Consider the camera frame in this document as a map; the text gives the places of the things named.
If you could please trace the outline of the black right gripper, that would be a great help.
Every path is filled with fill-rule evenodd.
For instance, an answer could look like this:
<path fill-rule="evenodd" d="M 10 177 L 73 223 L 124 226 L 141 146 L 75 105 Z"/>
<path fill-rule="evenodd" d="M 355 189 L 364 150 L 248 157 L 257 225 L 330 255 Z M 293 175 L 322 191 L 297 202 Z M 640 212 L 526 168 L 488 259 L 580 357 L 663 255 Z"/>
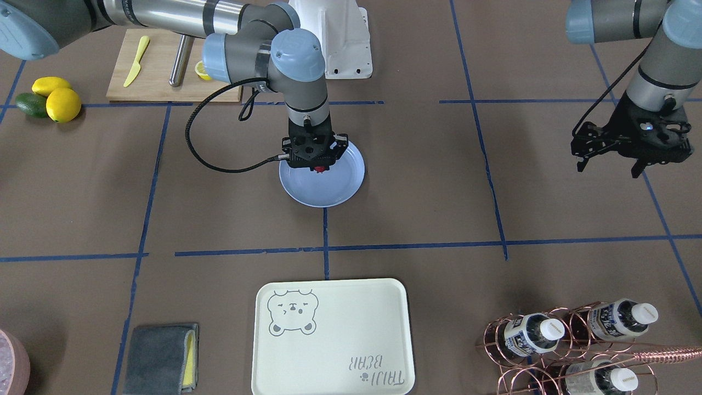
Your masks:
<path fill-rule="evenodd" d="M 313 160 L 311 160 L 311 162 L 309 163 L 309 168 L 311 171 L 313 171 L 313 167 L 318 166 L 326 166 L 330 168 L 331 166 L 336 164 L 337 160 L 337 154 L 333 151 L 328 151 L 325 152 L 323 155 L 320 155 L 319 157 L 316 157 Z"/>

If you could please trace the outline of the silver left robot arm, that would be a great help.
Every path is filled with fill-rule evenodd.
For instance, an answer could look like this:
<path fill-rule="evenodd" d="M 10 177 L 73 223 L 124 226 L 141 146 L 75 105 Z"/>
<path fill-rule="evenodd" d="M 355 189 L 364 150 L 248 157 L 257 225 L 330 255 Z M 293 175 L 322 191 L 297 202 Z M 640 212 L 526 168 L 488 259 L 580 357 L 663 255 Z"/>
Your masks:
<path fill-rule="evenodd" d="M 648 38 L 630 63 L 634 70 L 604 127 L 581 119 L 572 132 L 571 154 L 583 172 L 594 156 L 610 151 L 635 159 L 630 172 L 684 162 L 694 152 L 684 104 L 700 83 L 699 1 L 572 1 L 565 22 L 571 43 Z"/>

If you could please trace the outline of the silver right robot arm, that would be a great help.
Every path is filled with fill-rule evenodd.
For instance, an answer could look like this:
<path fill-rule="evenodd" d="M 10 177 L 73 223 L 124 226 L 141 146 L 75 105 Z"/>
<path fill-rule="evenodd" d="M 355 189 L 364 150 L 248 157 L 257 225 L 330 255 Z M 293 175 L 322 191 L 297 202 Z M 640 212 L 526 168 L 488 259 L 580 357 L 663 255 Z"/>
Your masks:
<path fill-rule="evenodd" d="M 286 2 L 3 1 L 2 51 L 38 60 L 112 25 L 203 38 L 206 72 L 225 90 L 281 93 L 288 135 L 269 162 L 325 172 L 347 149 L 348 136 L 332 130 L 321 43 Z"/>

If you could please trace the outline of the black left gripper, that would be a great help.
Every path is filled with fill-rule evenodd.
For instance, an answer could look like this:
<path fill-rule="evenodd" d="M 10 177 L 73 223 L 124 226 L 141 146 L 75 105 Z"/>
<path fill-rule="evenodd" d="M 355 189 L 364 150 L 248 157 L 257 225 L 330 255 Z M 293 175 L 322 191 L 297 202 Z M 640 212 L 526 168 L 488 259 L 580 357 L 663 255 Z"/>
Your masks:
<path fill-rule="evenodd" d="M 677 100 L 674 98 L 665 98 L 663 107 L 659 111 L 652 112 L 667 115 L 682 107 L 677 108 L 676 105 Z M 635 105 L 629 98 L 624 98 L 616 106 L 609 122 L 604 127 L 597 127 L 592 122 L 585 122 L 576 130 L 570 148 L 571 154 L 578 158 L 577 172 L 584 172 L 592 157 L 610 151 L 635 159 L 632 155 L 635 137 L 632 112 L 635 108 L 645 110 Z M 630 173 L 632 178 L 639 178 L 645 168 L 651 165 L 651 162 L 645 159 L 635 159 L 635 161 Z"/>

